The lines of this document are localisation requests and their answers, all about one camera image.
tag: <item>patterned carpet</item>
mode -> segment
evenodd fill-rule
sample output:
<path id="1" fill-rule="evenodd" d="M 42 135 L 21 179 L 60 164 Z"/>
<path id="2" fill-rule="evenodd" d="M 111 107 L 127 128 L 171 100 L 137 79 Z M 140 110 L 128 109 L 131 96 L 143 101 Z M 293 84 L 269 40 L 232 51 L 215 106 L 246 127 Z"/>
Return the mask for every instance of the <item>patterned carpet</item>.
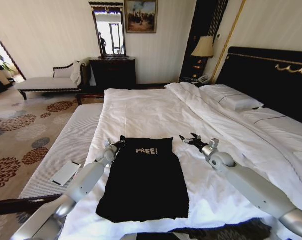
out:
<path id="1" fill-rule="evenodd" d="M 75 93 L 0 93 L 0 200 L 16 199 L 78 107 Z M 103 100 L 88 98 L 87 103 Z M 27 215 L 0 216 L 0 239 L 8 240 Z"/>

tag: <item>wooden dresser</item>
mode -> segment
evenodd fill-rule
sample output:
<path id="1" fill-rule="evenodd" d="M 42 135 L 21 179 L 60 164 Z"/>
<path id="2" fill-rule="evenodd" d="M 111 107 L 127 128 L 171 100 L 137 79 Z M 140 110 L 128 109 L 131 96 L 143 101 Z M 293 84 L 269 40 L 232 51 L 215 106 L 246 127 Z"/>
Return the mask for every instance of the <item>wooden dresser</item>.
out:
<path id="1" fill-rule="evenodd" d="M 134 57 L 104 57 L 90 60 L 97 89 L 134 89 L 136 59 Z"/>

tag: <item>black headboard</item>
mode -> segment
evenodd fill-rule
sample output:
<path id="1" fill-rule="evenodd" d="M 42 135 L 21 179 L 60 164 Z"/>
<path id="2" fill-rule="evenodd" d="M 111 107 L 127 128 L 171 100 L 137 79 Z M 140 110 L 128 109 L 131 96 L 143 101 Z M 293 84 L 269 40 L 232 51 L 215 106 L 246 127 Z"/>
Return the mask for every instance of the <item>black headboard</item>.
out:
<path id="1" fill-rule="evenodd" d="M 216 84 L 302 123 L 302 52 L 230 47 Z"/>

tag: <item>white bedsheet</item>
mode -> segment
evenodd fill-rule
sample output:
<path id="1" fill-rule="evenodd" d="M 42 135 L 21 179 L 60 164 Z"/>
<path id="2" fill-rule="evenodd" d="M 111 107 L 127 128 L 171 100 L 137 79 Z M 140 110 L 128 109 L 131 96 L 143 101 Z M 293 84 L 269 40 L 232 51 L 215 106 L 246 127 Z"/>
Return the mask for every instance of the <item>white bedsheet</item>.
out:
<path id="1" fill-rule="evenodd" d="M 86 164 L 96 159 L 106 138 L 116 142 L 120 135 L 174 137 L 173 152 L 180 160 L 190 199 L 189 217 L 123 223 L 99 217 L 96 207 L 104 194 L 110 172 L 107 169 L 93 191 L 68 215 L 61 240 L 118 240 L 130 233 L 213 228 L 251 218 L 268 218 L 268 214 L 255 208 L 223 175 L 214 171 L 194 146 L 182 143 L 179 135 L 189 137 L 190 133 L 201 135 L 204 142 L 220 139 L 220 151 L 228 152 L 238 163 L 264 176 L 302 209 L 302 164 L 294 155 L 195 86 L 173 83 L 167 88 L 105 91 L 103 111 Z M 281 226 L 278 235 L 283 239 L 299 239 Z"/>

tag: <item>picture frame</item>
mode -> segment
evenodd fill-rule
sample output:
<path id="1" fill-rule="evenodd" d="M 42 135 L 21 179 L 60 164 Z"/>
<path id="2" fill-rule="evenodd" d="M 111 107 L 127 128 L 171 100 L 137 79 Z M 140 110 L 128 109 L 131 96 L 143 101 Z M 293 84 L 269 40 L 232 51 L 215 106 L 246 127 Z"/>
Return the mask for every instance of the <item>picture frame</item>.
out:
<path id="1" fill-rule="evenodd" d="M 157 33 L 158 0 L 124 0 L 124 9 L 126 33 Z"/>

